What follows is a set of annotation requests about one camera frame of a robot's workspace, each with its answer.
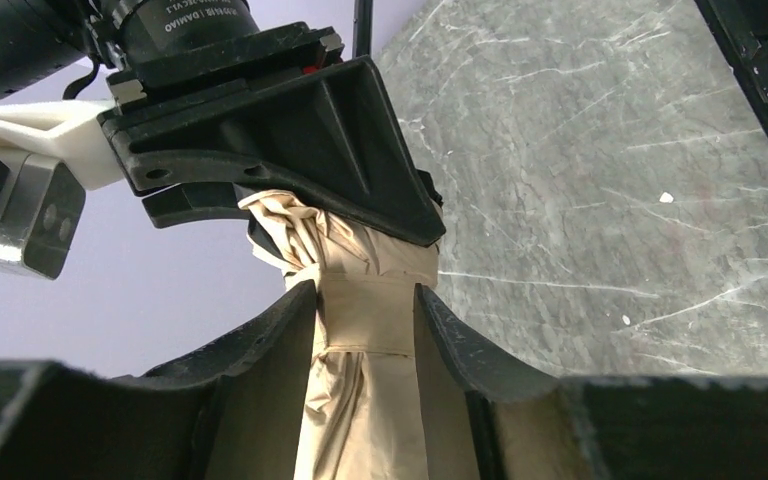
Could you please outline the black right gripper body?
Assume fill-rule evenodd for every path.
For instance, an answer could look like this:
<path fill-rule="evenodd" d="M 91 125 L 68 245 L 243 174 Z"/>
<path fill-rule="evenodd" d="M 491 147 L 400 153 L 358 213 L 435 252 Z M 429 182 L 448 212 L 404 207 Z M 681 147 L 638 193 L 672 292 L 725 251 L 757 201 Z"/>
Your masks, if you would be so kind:
<path fill-rule="evenodd" d="M 317 70 L 341 61 L 331 27 L 304 22 L 260 31 L 244 19 L 130 19 L 86 26 L 94 53 L 116 66 L 107 83 L 119 110 L 173 101 L 238 79 Z"/>

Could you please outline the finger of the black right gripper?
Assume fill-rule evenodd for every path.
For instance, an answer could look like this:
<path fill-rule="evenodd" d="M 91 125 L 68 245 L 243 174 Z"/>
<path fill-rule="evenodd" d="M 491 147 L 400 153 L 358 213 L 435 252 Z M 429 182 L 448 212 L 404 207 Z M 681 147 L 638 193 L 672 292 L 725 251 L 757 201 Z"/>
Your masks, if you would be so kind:
<path fill-rule="evenodd" d="M 251 88 L 235 80 L 98 118 L 141 200 L 178 184 L 286 190 L 304 204 L 428 246 L 445 233 L 381 74 L 361 57 Z"/>
<path fill-rule="evenodd" d="M 178 184 L 142 199 L 144 209 L 158 229 L 209 220 L 248 220 L 250 214 L 238 206 L 238 191 L 232 183 Z"/>

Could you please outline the beige umbrella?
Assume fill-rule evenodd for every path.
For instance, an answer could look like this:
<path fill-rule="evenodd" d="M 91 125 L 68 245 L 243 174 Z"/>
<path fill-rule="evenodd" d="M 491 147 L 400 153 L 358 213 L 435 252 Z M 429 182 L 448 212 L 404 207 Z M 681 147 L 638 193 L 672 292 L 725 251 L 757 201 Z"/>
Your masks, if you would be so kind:
<path fill-rule="evenodd" d="M 438 246 L 397 239 L 285 190 L 238 205 L 276 246 L 255 246 L 254 255 L 287 287 L 317 287 L 295 477 L 427 478 L 413 306 L 417 285 L 438 282 Z"/>

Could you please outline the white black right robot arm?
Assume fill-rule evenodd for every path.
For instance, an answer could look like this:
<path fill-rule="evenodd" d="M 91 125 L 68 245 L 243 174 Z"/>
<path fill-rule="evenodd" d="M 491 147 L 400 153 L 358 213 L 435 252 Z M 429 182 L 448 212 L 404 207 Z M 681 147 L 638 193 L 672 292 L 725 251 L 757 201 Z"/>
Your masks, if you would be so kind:
<path fill-rule="evenodd" d="M 105 150 L 158 228 L 277 189 L 431 245 L 440 196 L 375 63 L 343 49 L 330 27 L 262 30 L 245 1 L 0 1 L 0 100 L 81 58 L 109 68 Z"/>

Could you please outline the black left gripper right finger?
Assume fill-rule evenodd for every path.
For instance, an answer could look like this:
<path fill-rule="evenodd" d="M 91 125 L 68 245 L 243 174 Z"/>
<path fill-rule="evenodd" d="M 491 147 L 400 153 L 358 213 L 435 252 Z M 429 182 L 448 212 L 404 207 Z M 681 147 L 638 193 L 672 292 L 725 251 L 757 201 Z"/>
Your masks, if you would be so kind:
<path fill-rule="evenodd" d="M 768 377 L 554 377 L 421 285 L 414 341 L 433 479 L 768 479 Z"/>

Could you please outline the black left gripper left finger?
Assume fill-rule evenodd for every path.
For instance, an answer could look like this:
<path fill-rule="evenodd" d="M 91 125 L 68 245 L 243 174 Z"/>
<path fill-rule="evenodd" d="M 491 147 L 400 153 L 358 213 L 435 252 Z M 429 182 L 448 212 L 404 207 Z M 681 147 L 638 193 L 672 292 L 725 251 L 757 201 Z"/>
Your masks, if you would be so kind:
<path fill-rule="evenodd" d="M 0 479 L 290 479 L 317 291 L 311 281 L 141 376 L 0 360 Z"/>

